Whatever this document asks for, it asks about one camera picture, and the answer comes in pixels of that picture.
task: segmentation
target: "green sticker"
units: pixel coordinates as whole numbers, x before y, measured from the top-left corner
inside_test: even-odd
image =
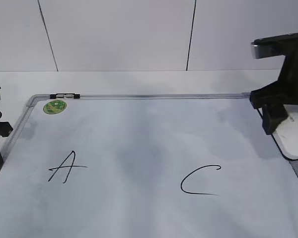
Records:
[[[65,110],[65,108],[66,108],[66,102],[61,100],[54,100],[45,104],[43,111],[46,114],[54,115],[57,113],[61,113],[62,111]]]

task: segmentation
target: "tile grout line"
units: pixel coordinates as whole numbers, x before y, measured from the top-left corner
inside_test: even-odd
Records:
[[[188,51],[188,59],[187,59],[187,67],[186,71],[188,71],[189,68],[189,59],[190,59],[190,51],[191,51],[191,42],[192,42],[192,34],[193,34],[193,26],[194,26],[194,18],[195,18],[195,10],[197,7],[197,0],[194,2],[194,9],[193,9],[193,17],[192,17],[192,25],[191,25],[191,35],[190,35],[190,43],[189,43],[189,51]]]
[[[44,28],[45,28],[45,32],[46,32],[46,35],[48,37],[48,41],[49,41],[49,44],[50,44],[50,49],[51,49],[51,52],[52,52],[52,56],[53,56],[54,64],[55,64],[55,67],[56,67],[56,71],[58,72],[59,69],[58,69],[58,65],[56,64],[56,60],[55,60],[55,56],[54,56],[54,52],[53,52],[51,40],[50,40],[50,37],[49,37],[48,29],[46,28],[46,24],[45,24],[45,20],[44,20],[42,8],[41,8],[40,0],[38,0],[38,5],[39,5],[39,9],[40,9],[40,13],[41,13],[41,18],[42,18],[42,21],[43,21],[43,25],[44,25]]]

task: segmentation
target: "whiteboard frame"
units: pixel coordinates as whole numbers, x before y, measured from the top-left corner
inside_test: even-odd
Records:
[[[249,93],[241,94],[153,94],[153,95],[81,95],[79,99],[69,99],[69,98],[57,98],[62,100],[161,100],[161,99],[247,99],[249,98]],[[20,116],[19,120],[16,122],[13,133],[6,140],[5,144],[1,149],[1,154],[3,160],[9,156],[14,144],[16,143],[20,133],[22,132],[24,126],[26,125],[34,107],[40,101],[53,100],[50,99],[50,94],[37,94],[33,95],[27,102],[23,114]],[[283,155],[278,143],[276,146]],[[298,177],[298,160],[289,161],[295,174]]]

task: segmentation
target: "white plastic part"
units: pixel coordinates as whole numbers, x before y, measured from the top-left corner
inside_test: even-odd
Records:
[[[285,105],[289,117],[274,132],[283,156],[286,159],[298,160],[298,106]]]

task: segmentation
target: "whiteboard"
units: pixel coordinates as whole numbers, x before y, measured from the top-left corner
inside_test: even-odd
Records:
[[[298,32],[298,0],[197,0],[189,70],[279,69],[253,59],[255,39]]]
[[[298,178],[247,99],[46,103],[0,172],[0,238],[298,238]]]

